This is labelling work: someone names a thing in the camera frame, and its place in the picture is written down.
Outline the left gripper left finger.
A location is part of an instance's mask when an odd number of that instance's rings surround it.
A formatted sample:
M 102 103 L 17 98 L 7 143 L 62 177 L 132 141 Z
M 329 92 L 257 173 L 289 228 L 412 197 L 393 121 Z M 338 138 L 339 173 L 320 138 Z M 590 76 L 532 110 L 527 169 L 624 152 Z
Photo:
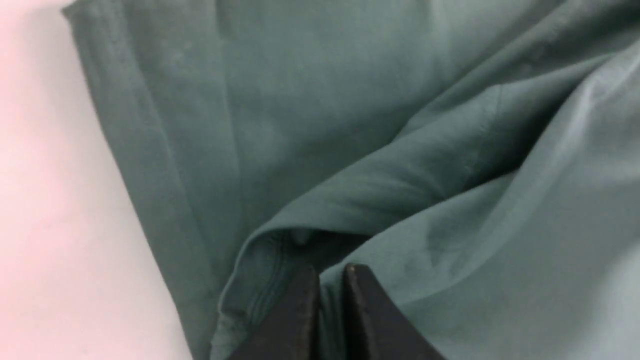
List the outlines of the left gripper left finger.
M 290 281 L 284 295 L 231 360 L 317 360 L 320 281 L 310 266 Z

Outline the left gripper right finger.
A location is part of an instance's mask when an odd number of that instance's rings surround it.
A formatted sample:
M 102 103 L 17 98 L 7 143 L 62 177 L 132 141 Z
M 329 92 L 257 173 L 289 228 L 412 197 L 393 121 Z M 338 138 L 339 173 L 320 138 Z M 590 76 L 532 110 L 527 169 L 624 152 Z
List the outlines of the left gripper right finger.
M 365 264 L 347 264 L 343 269 L 342 313 L 348 360 L 444 359 Z

